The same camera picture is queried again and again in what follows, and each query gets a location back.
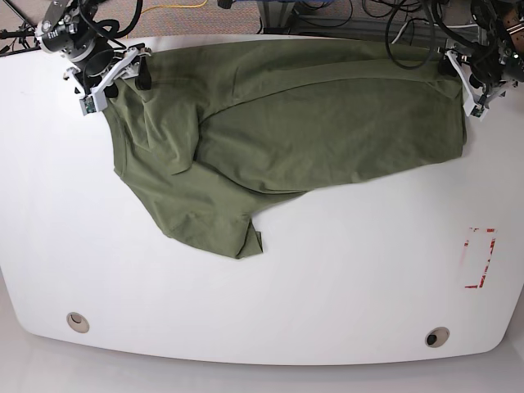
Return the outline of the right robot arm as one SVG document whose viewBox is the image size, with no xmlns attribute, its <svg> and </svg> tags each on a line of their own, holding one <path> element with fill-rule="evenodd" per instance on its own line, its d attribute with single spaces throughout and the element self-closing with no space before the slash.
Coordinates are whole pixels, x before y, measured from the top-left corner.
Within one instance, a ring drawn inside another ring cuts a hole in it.
<svg viewBox="0 0 524 393">
<path fill-rule="evenodd" d="M 100 4 L 53 1 L 35 30 L 45 52 L 58 53 L 72 64 L 64 79 L 75 84 L 85 115 L 107 108 L 107 100 L 118 96 L 118 79 L 132 79 L 140 91 L 149 90 L 152 84 L 147 67 L 151 49 L 143 43 L 127 47 L 120 41 L 138 23 L 143 2 L 136 2 L 132 20 L 124 29 L 117 20 L 94 20 Z"/>
</svg>

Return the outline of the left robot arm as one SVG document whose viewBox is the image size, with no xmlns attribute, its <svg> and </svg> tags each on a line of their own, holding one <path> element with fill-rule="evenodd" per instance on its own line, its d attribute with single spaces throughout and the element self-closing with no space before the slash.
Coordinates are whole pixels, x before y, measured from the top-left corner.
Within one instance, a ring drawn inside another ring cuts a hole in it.
<svg viewBox="0 0 524 393">
<path fill-rule="evenodd" d="M 523 83 L 523 2 L 471 1 L 470 12 L 478 28 L 471 41 L 446 25 L 437 1 L 421 1 L 422 21 L 429 25 L 429 48 L 417 65 L 406 65 L 394 58 L 390 28 L 396 13 L 404 5 L 392 6 L 386 23 L 385 48 L 388 58 L 403 70 L 416 70 L 426 65 L 436 54 L 440 72 L 458 76 L 463 84 L 465 115 L 478 119 L 486 115 L 491 102 Z"/>
</svg>

